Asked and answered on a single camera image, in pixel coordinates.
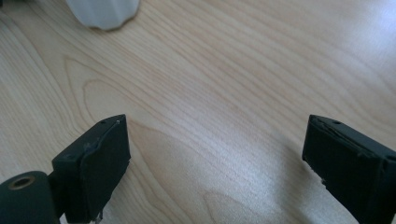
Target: wooden table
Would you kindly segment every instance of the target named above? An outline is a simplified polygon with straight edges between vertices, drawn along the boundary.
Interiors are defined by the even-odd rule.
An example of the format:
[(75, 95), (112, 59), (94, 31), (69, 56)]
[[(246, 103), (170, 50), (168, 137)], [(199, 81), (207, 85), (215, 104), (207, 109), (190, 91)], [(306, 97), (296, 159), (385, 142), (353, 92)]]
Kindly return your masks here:
[(396, 149), (396, 3), (143, 0), (121, 29), (64, 0), (0, 12), (0, 177), (52, 171), (126, 114), (102, 223), (356, 223), (302, 162), (310, 114)]

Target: table surface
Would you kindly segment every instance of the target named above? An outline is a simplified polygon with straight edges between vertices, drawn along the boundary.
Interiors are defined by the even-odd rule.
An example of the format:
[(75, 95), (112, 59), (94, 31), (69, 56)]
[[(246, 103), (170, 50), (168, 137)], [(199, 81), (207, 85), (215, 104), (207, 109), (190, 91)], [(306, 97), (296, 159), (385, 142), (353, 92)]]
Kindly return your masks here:
[(126, 114), (106, 223), (356, 223), (301, 160), (310, 114), (396, 149), (396, 2), (143, 0), (121, 29), (64, 0), (0, 11), (0, 181)]

